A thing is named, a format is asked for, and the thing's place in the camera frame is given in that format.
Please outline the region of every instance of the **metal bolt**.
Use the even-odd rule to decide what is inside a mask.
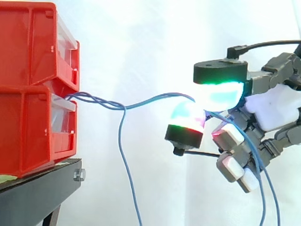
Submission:
[[[74,171],[73,180],[74,181],[84,181],[86,179],[85,169],[76,169]]]

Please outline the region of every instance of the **black base cap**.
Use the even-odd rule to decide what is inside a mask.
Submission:
[[[186,127],[168,125],[165,140],[172,141],[181,145],[199,148],[203,133]]]

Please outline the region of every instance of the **cable connector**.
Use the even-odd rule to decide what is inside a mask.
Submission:
[[[227,49],[227,58],[228,59],[239,59],[240,55],[243,55],[249,51],[247,45],[244,46],[233,46]]]

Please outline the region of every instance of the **black cable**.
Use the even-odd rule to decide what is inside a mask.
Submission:
[[[195,154],[195,155],[209,156],[215,158],[220,157],[220,154],[207,153],[207,152],[185,151],[184,154]]]
[[[248,46],[248,49],[260,48],[265,46],[276,46],[276,45],[290,45],[290,44],[301,44],[301,40],[281,40],[281,41],[267,41],[262,43],[257,43]]]
[[[251,49],[266,47],[266,46],[276,46],[276,45],[289,45],[289,44],[301,44],[301,40],[280,40],[280,41],[267,41],[261,42],[253,45],[244,46],[234,46],[227,49],[228,59],[238,59],[239,56],[245,54]]]

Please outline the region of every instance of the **black metal table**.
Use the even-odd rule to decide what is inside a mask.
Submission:
[[[81,184],[81,159],[0,184],[0,226],[55,226],[61,203]]]

